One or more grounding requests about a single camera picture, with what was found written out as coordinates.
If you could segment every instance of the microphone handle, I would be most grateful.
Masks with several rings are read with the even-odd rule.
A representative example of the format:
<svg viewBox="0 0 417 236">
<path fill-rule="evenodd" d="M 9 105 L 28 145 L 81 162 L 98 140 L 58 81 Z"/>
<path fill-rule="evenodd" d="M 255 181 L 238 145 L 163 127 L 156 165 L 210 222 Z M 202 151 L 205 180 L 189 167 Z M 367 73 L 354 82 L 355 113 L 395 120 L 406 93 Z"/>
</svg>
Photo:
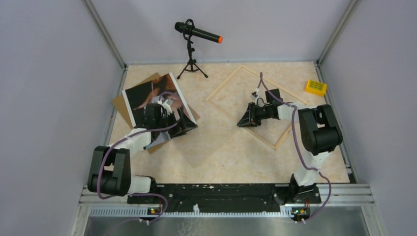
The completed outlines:
<svg viewBox="0 0 417 236">
<path fill-rule="evenodd" d="M 194 28 L 192 30 L 192 35 L 203 38 L 203 39 L 207 39 L 216 43 L 221 43 L 223 40 L 222 36 L 216 35 L 214 33 L 209 33 L 207 31 L 197 29 L 197 28 Z"/>
</svg>

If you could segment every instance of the tripod leg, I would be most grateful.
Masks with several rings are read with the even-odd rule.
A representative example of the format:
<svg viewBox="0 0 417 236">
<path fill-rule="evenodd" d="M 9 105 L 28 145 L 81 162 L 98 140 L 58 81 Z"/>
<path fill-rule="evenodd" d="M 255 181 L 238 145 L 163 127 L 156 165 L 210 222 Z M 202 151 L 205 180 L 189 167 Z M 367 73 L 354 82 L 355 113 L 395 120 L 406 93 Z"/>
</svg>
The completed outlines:
<svg viewBox="0 0 417 236">
<path fill-rule="evenodd" d="M 184 67 L 184 69 L 182 69 L 181 73 L 177 76 L 177 80 L 180 79 L 181 75 L 184 73 L 184 71 L 187 69 L 188 64 Z"/>
<path fill-rule="evenodd" d="M 202 71 L 198 66 L 197 66 L 197 64 L 194 64 L 196 67 L 197 67 L 197 69 L 199 69 L 200 71 L 201 71 L 201 73 L 204 75 L 204 77 L 206 77 L 206 78 L 208 78 L 209 76 L 207 75 L 207 74 L 205 74 L 204 73 L 204 71 Z"/>
</svg>

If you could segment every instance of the microphone stand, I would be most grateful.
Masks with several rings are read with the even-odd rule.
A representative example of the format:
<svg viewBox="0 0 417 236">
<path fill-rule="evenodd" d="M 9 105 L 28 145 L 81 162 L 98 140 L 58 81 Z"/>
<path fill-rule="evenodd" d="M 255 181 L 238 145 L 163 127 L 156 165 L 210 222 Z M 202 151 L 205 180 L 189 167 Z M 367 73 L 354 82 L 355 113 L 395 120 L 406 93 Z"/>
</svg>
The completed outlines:
<svg viewBox="0 0 417 236">
<path fill-rule="evenodd" d="M 194 28 L 194 22 L 191 19 L 188 19 L 185 23 L 188 24 L 189 22 L 191 22 L 191 27 L 190 29 Z M 198 66 L 197 66 L 197 61 L 195 59 L 193 59 L 192 57 L 192 53 L 195 51 L 195 49 L 191 46 L 191 44 L 193 44 L 194 42 L 191 41 L 191 30 L 190 32 L 184 32 L 183 36 L 184 39 L 187 40 L 187 50 L 188 50 L 188 56 L 189 56 L 189 60 L 187 62 L 187 65 L 184 67 L 184 69 L 182 70 L 182 72 L 177 76 L 177 79 L 180 79 L 181 75 L 184 73 L 184 71 L 188 71 L 188 72 L 196 72 L 196 71 L 201 71 L 201 73 L 204 75 L 204 77 L 208 78 L 209 76 L 204 73 L 204 71 L 202 71 Z"/>
</svg>

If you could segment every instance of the floor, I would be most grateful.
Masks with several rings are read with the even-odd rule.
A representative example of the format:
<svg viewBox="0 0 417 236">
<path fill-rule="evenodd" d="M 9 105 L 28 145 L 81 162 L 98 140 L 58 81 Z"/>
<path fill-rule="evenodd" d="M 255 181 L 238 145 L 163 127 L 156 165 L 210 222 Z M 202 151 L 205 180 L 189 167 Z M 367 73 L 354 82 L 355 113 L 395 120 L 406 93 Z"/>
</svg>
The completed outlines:
<svg viewBox="0 0 417 236">
<path fill-rule="evenodd" d="M 155 72 L 177 76 L 184 64 L 131 65 L 124 89 Z M 158 183 L 286 183 L 300 165 L 289 121 L 265 120 L 256 128 L 238 128 L 251 92 L 263 72 L 269 89 L 279 88 L 287 102 L 324 104 L 323 97 L 304 92 L 307 80 L 318 80 L 313 62 L 207 63 L 200 72 L 185 72 L 178 80 L 187 103 L 200 116 L 198 128 L 150 154 L 131 160 L 132 173 L 152 176 Z M 260 91 L 265 97 L 265 90 Z M 118 113 L 111 143 L 130 131 Z M 340 149 L 325 161 L 322 173 L 330 181 L 349 182 Z M 326 182 L 318 177 L 317 182 Z"/>
</svg>

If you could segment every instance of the yellow basket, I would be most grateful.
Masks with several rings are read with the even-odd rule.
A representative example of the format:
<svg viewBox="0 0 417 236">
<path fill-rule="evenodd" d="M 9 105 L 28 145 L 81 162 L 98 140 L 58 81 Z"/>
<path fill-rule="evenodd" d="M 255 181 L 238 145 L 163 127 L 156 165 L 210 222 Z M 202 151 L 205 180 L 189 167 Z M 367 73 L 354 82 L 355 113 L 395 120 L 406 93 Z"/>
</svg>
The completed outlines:
<svg viewBox="0 0 417 236">
<path fill-rule="evenodd" d="M 327 90 L 326 84 L 320 83 L 314 80 L 308 80 L 304 91 L 315 94 L 315 95 L 324 96 L 326 94 L 326 90 Z"/>
</svg>

